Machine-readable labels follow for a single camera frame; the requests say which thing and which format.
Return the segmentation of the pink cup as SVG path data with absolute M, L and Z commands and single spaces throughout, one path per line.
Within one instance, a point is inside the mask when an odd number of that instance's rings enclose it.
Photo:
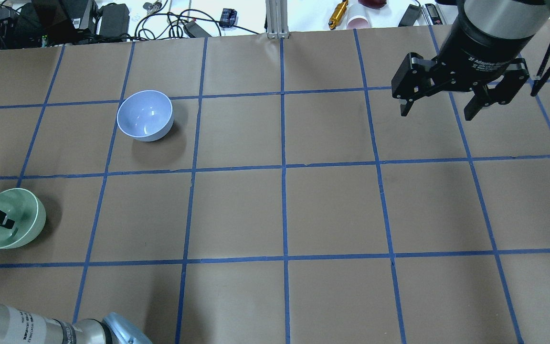
M 372 28 L 369 15 L 365 12 L 349 12 L 345 29 L 368 29 Z

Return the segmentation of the black electronics pile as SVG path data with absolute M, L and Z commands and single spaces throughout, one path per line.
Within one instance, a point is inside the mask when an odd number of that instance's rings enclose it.
M 122 3 L 29 0 L 15 8 L 0 0 L 0 50 L 124 42 L 131 39 L 129 24 Z

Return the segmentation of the red mango fruit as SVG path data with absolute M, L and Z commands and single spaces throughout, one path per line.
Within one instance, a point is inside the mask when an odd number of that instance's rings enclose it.
M 380 10 L 388 4 L 387 0 L 358 0 L 358 3 L 364 7 Z

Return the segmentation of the black power adapter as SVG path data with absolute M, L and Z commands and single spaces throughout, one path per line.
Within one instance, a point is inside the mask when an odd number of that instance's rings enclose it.
M 409 4 L 399 21 L 399 27 L 414 26 L 421 14 L 422 8 L 420 6 Z

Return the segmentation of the green bowl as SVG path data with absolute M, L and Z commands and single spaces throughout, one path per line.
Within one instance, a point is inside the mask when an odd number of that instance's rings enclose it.
M 22 247 L 33 241 L 44 228 L 44 205 L 27 189 L 15 188 L 0 192 L 0 210 L 15 221 L 13 229 L 0 227 L 0 249 Z

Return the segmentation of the aluminium frame post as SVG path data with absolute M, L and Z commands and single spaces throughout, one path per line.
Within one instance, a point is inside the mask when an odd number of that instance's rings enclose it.
M 266 35 L 269 39 L 288 39 L 287 0 L 266 0 Z

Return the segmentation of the blue bowl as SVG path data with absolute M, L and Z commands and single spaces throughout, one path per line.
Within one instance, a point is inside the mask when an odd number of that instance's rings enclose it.
M 161 91 L 136 92 L 120 105 L 116 124 L 134 140 L 157 141 L 165 137 L 174 125 L 172 102 Z

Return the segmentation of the gold metal tool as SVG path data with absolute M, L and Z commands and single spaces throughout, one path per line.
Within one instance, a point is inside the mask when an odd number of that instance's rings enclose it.
M 349 6 L 348 0 L 342 0 L 336 5 L 336 7 L 334 8 L 328 20 L 328 28 L 330 30 L 334 30 L 339 26 L 339 24 L 342 22 L 342 19 L 347 11 L 348 6 Z

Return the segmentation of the small blue black device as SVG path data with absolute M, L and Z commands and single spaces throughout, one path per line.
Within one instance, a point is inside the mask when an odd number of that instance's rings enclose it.
M 238 12 L 236 9 L 223 8 L 221 11 L 219 26 L 221 28 L 233 28 L 237 22 L 237 15 Z

